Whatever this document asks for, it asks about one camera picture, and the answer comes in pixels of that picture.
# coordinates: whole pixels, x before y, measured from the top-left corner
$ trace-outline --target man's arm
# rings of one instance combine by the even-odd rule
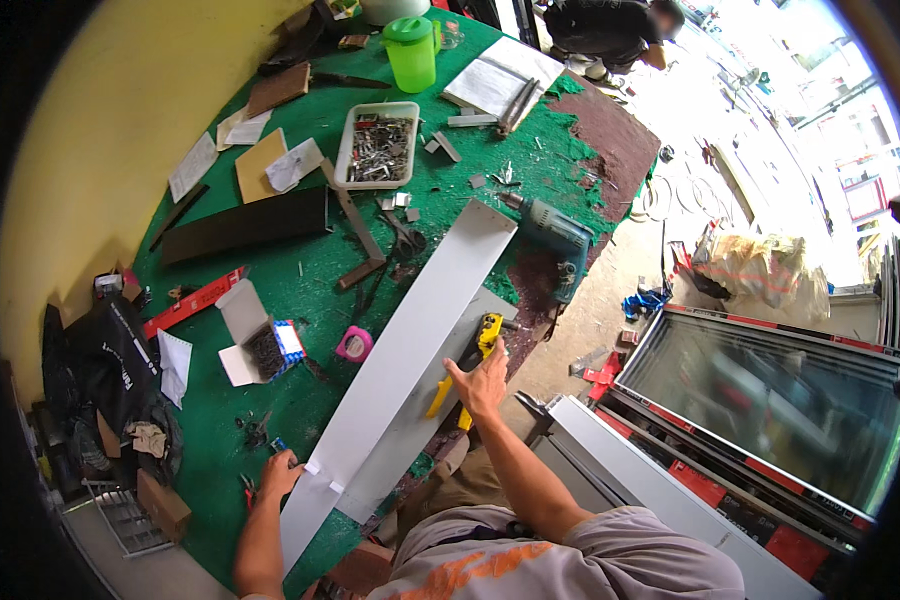
[[[303,473],[303,464],[291,468],[296,464],[294,451],[287,449],[271,456],[264,465],[256,503],[243,525],[233,561],[233,583],[240,597],[264,594],[283,598],[280,500],[291,492]]]
[[[450,359],[443,365],[480,431],[517,518],[546,540],[561,544],[568,531],[594,514],[577,505],[564,482],[504,423],[499,406],[507,392],[508,361],[503,338],[498,337],[492,354],[472,371],[461,371]]]
[[[640,53],[640,60],[657,71],[667,68],[667,57],[663,54],[663,46],[660,44],[649,44],[648,48]]]

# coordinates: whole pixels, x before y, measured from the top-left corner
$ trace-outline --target red pliers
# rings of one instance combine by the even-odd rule
[[[247,475],[240,473],[240,481],[243,482],[243,495],[246,497],[246,510],[253,510],[253,503],[257,500],[257,484]]]

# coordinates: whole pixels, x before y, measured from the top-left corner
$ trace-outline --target green carpet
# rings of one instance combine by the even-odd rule
[[[428,17],[444,19],[449,13],[434,8]],[[398,100],[420,104],[421,117],[427,121],[421,126],[420,133],[429,139],[433,132],[443,130],[463,156],[462,162],[455,164],[442,150],[430,154],[420,147],[417,149],[413,179],[403,191],[412,194],[411,206],[421,210],[421,219],[413,226],[430,242],[415,261],[420,267],[469,197],[516,216],[498,205],[492,184],[477,190],[470,189],[468,184],[470,176],[497,173],[506,168],[508,162],[512,164],[514,178],[523,182],[522,194],[546,200],[587,224],[597,234],[611,232],[615,223],[604,221],[591,210],[599,195],[595,199],[577,186],[579,169],[574,162],[592,156],[593,150],[568,134],[567,129],[575,120],[573,115],[552,112],[540,102],[516,132],[503,142],[492,139],[490,127],[448,129],[445,126],[447,117],[459,114],[459,109],[439,98],[441,90],[502,35],[499,30],[481,23],[456,19],[466,39],[455,49],[437,55],[437,80],[429,89],[419,94],[405,94],[396,87],[380,90],[315,85],[306,96],[277,107],[264,129],[264,136],[282,127],[289,148],[314,138],[324,156],[336,160],[344,118],[352,106]],[[364,50],[325,56],[314,60],[312,67],[394,81],[379,34],[372,35]],[[212,137],[216,138],[217,124],[247,102],[250,89],[257,81],[256,77],[248,81],[220,110],[207,129]],[[573,93],[575,90],[570,84],[573,84],[572,80],[567,83],[562,79],[557,91]],[[539,138],[542,150],[536,138]],[[220,153],[216,164],[202,180],[210,190],[181,224],[240,204],[233,162],[249,148],[235,146]],[[323,184],[324,176],[317,170],[303,179],[300,188]],[[388,224],[376,217],[378,208],[374,198],[392,193],[354,195],[360,214],[384,252],[388,252],[393,244],[394,234]],[[301,459],[310,456],[359,369],[359,365],[345,362],[333,353],[350,323],[354,302],[354,292],[341,293],[334,282],[362,262],[366,255],[356,242],[345,239],[350,237],[347,234],[351,234],[352,229],[336,203],[332,203],[330,221],[336,227],[335,233],[233,251],[164,269],[159,266],[160,248],[150,253],[147,246],[170,207],[168,193],[150,223],[133,265],[141,283],[150,286],[155,297],[144,314],[152,316],[169,306],[171,301],[166,292],[180,283],[203,285],[247,265],[249,278],[266,311],[276,319],[295,320],[307,353],[331,378],[329,383],[322,383],[306,367],[297,365],[272,383],[233,388],[217,356],[217,351],[232,345],[218,310],[206,309],[170,330],[173,335],[193,343],[189,389],[183,398],[183,411],[179,413],[185,439],[184,459],[175,485],[192,509],[183,546],[204,569],[232,588],[230,570],[234,549],[247,510],[238,474],[245,473],[258,479],[260,468],[270,456],[268,448],[254,452],[244,449],[244,433],[234,425],[234,418],[246,420],[249,411],[253,411],[259,419],[272,410],[267,427],[270,435],[282,437]],[[515,252],[514,248],[509,248],[487,279],[491,289],[511,302],[516,302],[516,294],[506,276],[506,266],[515,260]],[[299,265],[302,265],[302,276]],[[384,277],[373,305],[360,320],[360,326],[374,337],[378,336],[406,293],[407,286],[397,285],[390,277]],[[359,542],[357,525],[334,510],[288,575],[285,582],[287,597],[299,596]]]

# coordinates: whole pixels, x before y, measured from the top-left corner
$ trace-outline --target blue power drill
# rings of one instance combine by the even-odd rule
[[[539,199],[524,198],[513,192],[501,192],[499,198],[505,205],[520,212],[521,225],[525,225],[521,227],[522,232],[563,257],[563,260],[556,263],[559,282],[553,290],[553,299],[562,305],[557,310],[557,315],[560,315],[564,312],[564,306],[573,300],[573,295],[584,278],[593,229],[574,221]]]

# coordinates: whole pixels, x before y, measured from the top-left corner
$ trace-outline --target pink tape measure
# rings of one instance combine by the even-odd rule
[[[357,325],[350,325],[343,333],[343,339],[336,345],[336,354],[351,363],[362,363],[373,350],[371,334]]]

